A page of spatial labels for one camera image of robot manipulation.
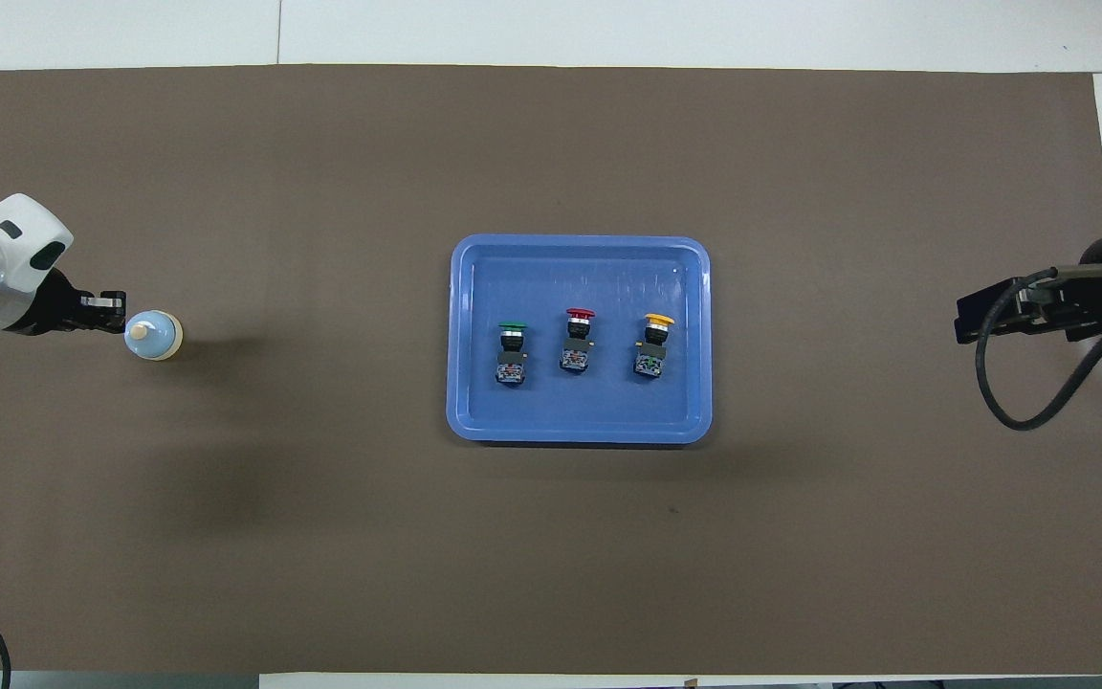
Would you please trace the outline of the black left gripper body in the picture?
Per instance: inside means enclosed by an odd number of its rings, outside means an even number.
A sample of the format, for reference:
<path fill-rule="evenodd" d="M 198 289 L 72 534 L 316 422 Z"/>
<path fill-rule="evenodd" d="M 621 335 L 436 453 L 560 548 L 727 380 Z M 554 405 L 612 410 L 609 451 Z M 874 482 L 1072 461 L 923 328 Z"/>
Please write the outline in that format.
<path fill-rule="evenodd" d="M 23 336 L 39 336 L 48 332 L 82 330 L 78 317 L 84 297 L 86 293 L 71 283 L 64 272 L 53 269 L 39 284 L 25 313 L 1 327 L 1 331 Z"/>

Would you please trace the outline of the yellow push button switch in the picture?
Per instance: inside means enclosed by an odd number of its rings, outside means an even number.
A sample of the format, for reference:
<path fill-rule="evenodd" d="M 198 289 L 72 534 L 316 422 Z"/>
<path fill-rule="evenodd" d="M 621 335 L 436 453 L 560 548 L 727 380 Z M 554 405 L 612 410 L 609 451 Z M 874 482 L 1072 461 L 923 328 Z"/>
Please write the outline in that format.
<path fill-rule="evenodd" d="M 634 348 L 637 349 L 633 360 L 634 374 L 644 378 L 660 378 L 665 369 L 665 359 L 668 357 L 666 342 L 673 324 L 673 317 L 656 313 L 646 314 L 642 340 L 634 344 Z"/>

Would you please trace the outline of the green push button switch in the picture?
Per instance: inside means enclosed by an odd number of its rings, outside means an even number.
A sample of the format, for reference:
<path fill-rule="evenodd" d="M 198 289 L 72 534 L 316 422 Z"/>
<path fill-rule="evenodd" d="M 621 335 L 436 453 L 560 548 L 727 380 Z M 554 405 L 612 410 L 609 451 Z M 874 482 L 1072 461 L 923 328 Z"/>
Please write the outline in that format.
<path fill-rule="evenodd" d="M 525 322 L 507 320 L 507 322 L 500 322 L 497 327 L 501 331 L 501 335 L 499 335 L 501 349 L 496 358 L 495 379 L 507 387 L 519 387 L 526 378 L 525 363 L 528 354 L 526 354 L 523 345 L 525 331 L 528 325 Z"/>

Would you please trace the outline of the red push button switch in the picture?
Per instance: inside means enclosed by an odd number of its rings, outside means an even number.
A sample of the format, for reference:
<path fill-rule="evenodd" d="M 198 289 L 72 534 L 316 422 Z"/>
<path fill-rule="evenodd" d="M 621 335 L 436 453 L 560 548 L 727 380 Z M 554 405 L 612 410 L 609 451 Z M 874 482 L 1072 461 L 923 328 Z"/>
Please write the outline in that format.
<path fill-rule="evenodd" d="M 562 345 L 560 368 L 565 372 L 586 372 L 588 368 L 590 349 L 594 342 L 590 340 L 593 319 L 596 313 L 586 308 L 568 308 L 565 310 L 565 340 Z"/>

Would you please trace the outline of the blue plastic tray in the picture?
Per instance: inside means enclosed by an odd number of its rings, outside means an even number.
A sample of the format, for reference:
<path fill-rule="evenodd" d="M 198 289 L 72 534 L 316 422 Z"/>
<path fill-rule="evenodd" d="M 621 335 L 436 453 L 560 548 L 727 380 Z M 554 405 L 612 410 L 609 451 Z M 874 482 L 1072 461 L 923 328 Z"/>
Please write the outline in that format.
<path fill-rule="evenodd" d="M 676 236 L 476 234 L 450 269 L 446 417 L 460 437 L 687 445 L 713 422 L 707 249 Z M 594 310 L 586 372 L 560 368 L 568 308 Z M 660 378 L 634 374 L 646 314 L 673 317 Z M 496 381 L 500 322 L 525 322 L 526 378 Z"/>

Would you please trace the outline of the brown table mat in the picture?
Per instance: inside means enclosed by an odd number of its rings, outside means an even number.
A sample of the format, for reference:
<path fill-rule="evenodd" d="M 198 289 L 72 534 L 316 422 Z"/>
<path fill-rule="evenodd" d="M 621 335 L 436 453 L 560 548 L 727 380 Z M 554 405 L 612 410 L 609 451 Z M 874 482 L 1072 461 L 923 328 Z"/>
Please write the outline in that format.
<path fill-rule="evenodd" d="M 1102 234 L 1089 76 L 0 73 L 13 192 L 187 327 L 0 335 L 17 670 L 1102 675 L 1102 366 L 1018 434 L 952 332 Z M 456 437 L 473 233 L 703 244 L 707 435 Z"/>

